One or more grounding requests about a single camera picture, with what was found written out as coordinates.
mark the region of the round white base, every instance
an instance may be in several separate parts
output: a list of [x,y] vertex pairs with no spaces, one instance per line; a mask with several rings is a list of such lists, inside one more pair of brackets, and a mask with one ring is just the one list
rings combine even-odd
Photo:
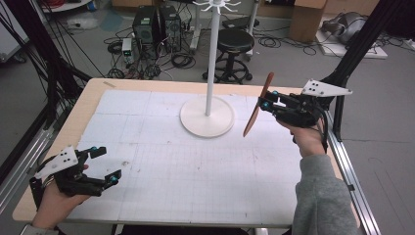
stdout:
[[180,119],[195,135],[212,138],[228,132],[235,122],[232,107],[218,97],[211,98],[210,116],[206,116],[207,97],[200,96],[183,105]]
[[[86,5],[90,1],[92,1],[92,0],[81,0],[80,3],[65,3],[61,7],[52,8],[51,11],[53,13],[56,13],[56,12],[64,12],[64,11],[72,10],[72,9],[81,7],[83,5]],[[42,10],[43,10],[44,13],[49,13],[49,9],[47,9],[47,8],[42,8]]]

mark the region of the stool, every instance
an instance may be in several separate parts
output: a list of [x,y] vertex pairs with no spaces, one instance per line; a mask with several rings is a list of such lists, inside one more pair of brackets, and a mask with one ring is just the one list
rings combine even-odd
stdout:
[[[221,74],[214,73],[216,78],[215,83],[224,82],[238,82],[242,84],[242,80],[252,80],[253,76],[250,74],[247,66],[236,60],[235,57],[241,53],[246,53],[254,47],[254,38],[247,32],[239,29],[226,28],[219,31],[217,38],[217,49],[221,52],[216,59],[216,63],[226,61],[225,67],[216,67],[216,71],[221,71]],[[237,63],[242,66],[240,69],[234,69],[234,64]],[[203,79],[208,79],[208,71],[204,72]]]

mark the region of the gray sleeve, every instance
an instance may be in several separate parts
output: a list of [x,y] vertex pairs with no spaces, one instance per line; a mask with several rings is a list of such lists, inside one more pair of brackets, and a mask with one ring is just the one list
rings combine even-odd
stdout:
[[350,194],[346,184],[336,178],[330,158],[327,155],[305,157],[300,161],[300,169],[293,234],[356,234]]
[[59,231],[36,228],[30,224],[26,225],[21,235],[58,235]]

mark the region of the aluminum frame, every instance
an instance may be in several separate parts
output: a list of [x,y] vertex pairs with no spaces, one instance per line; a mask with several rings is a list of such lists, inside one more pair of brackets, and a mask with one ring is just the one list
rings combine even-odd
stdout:
[[353,165],[348,157],[345,145],[343,142],[338,141],[333,131],[333,117],[328,111],[326,112],[326,115],[328,119],[327,124],[329,125],[328,141],[330,147],[332,148],[336,162],[338,163],[343,179],[349,188],[351,200],[356,208],[360,222],[363,225],[366,234],[381,235],[378,223],[376,222],[369,204],[367,203],[366,197],[364,196],[363,189],[360,186]]
[[0,214],[8,206],[10,200],[29,175],[29,172],[38,158],[43,154],[49,141],[53,137],[53,127],[40,129],[25,149],[19,161],[15,164],[7,179],[0,186]]

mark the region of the cardboard box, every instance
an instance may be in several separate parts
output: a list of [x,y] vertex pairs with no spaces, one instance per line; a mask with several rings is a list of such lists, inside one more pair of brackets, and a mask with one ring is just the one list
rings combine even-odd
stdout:
[[338,13],[356,12],[369,16],[379,0],[327,0],[324,14],[337,15]]
[[290,19],[293,10],[294,7],[266,4],[265,0],[260,0],[256,14],[261,17]]
[[326,3],[326,0],[297,0],[289,37],[303,43],[314,41]]
[[113,7],[120,7],[120,8],[128,8],[133,7],[136,8],[138,6],[150,6],[150,5],[157,5],[159,1],[157,0],[112,0]]

